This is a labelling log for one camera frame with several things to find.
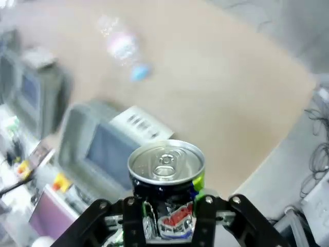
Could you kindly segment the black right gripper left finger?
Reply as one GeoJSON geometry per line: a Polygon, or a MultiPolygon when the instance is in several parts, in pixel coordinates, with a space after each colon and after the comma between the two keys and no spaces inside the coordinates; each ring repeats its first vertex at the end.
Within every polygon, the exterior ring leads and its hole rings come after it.
{"type": "Polygon", "coordinates": [[[113,231],[105,223],[110,216],[123,216],[123,245],[146,246],[141,202],[133,197],[110,204],[98,199],[52,244],[52,246],[103,246],[113,231]]]}

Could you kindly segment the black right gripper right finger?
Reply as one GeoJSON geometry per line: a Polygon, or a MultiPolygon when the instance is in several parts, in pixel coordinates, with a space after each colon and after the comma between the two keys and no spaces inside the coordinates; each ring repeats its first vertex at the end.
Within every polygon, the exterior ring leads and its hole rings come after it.
{"type": "Polygon", "coordinates": [[[288,246],[284,237],[268,222],[265,216],[241,194],[228,201],[206,195],[197,203],[197,218],[191,245],[216,246],[217,213],[235,213],[233,221],[224,226],[240,246],[288,246]]]}

